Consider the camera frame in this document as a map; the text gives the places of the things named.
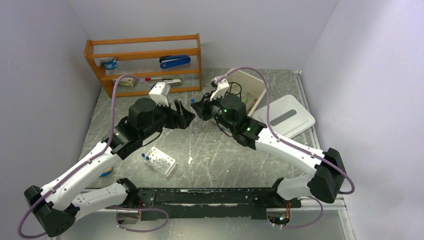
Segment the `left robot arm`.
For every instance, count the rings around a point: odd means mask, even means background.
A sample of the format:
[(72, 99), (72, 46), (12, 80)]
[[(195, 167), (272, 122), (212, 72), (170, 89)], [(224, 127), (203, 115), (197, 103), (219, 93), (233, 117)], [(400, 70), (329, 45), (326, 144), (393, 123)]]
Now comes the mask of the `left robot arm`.
[(140, 203), (138, 188), (127, 178), (84, 194), (83, 189), (107, 169), (145, 145), (153, 134), (163, 129), (186, 129), (195, 114), (179, 100), (175, 109), (157, 105), (150, 98), (140, 98), (118, 124), (113, 124), (95, 148), (49, 184), (30, 186), (24, 192), (29, 212), (38, 220), (44, 234), (56, 237), (82, 217), (110, 206), (136, 207)]

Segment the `black wire tripod stand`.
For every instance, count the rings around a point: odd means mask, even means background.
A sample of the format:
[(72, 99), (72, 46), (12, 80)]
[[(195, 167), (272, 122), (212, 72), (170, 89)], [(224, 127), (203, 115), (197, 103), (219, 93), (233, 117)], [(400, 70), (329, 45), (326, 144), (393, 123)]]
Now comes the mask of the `black wire tripod stand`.
[(242, 97), (242, 91), (243, 91), (243, 88), (239, 83), (237, 83), (237, 82), (230, 82), (229, 83), (229, 89), (228, 89), (229, 94), (234, 94), (234, 95), (238, 96), (239, 98), (241, 98)]

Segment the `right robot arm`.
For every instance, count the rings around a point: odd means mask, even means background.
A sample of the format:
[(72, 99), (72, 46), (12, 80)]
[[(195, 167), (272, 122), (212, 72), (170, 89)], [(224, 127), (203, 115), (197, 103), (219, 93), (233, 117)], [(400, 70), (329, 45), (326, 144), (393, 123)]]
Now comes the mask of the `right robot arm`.
[(332, 204), (340, 194), (347, 173), (336, 149), (324, 151), (272, 134), (264, 123), (248, 116), (246, 105), (234, 94), (212, 100), (207, 93), (200, 100), (192, 99), (190, 106), (203, 121), (213, 120), (228, 130), (238, 144), (282, 158), (305, 173), (277, 180), (269, 197), (275, 207), (309, 196)]

